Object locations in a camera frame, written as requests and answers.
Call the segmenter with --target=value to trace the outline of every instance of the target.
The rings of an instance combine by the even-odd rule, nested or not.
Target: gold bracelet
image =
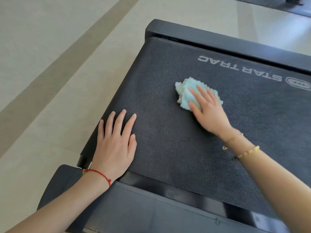
[[[234,159],[241,159],[242,157],[244,157],[248,154],[254,153],[258,150],[259,150],[259,145],[256,145],[253,149],[250,149],[249,151],[245,151],[243,154],[240,154],[240,155],[234,157]]]
[[[235,140],[236,140],[235,137],[231,137],[229,141],[225,142],[225,145],[222,147],[222,150],[227,150],[228,149],[227,143],[229,143],[230,141],[235,141]]]

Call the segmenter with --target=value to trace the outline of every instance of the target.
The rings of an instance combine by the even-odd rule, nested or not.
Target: treadmill deck
[[[137,114],[129,170],[177,188],[276,217],[222,142],[179,107],[175,82],[192,77],[217,90],[231,125],[311,186],[310,77],[242,58],[149,38],[103,119]],[[95,131],[81,155],[93,156]]]

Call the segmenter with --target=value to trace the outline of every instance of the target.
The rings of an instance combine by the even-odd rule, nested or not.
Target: light blue cloth
[[[183,109],[190,110],[188,102],[193,101],[200,108],[200,110],[202,110],[199,103],[196,101],[195,97],[189,91],[189,88],[191,88],[195,92],[200,93],[196,87],[198,85],[200,85],[203,89],[208,88],[211,91],[211,93],[216,94],[220,104],[221,105],[223,104],[223,101],[220,100],[220,98],[218,96],[218,92],[216,90],[209,88],[204,83],[190,77],[190,78],[186,78],[183,82],[175,82],[175,88],[176,88],[176,91],[179,95],[179,99],[177,102],[180,104],[180,106]]]

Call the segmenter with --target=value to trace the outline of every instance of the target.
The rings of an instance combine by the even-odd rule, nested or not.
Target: red string bracelet
[[[111,179],[108,179],[104,174],[102,174],[101,172],[95,170],[95,169],[85,169],[84,172],[87,173],[88,171],[91,171],[91,172],[97,172],[98,174],[102,175],[108,182],[109,184],[109,187],[111,187]]]

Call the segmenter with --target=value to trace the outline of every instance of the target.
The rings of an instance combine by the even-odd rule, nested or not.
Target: gym floor
[[[76,165],[153,19],[311,55],[310,18],[235,0],[0,0],[0,233]]]

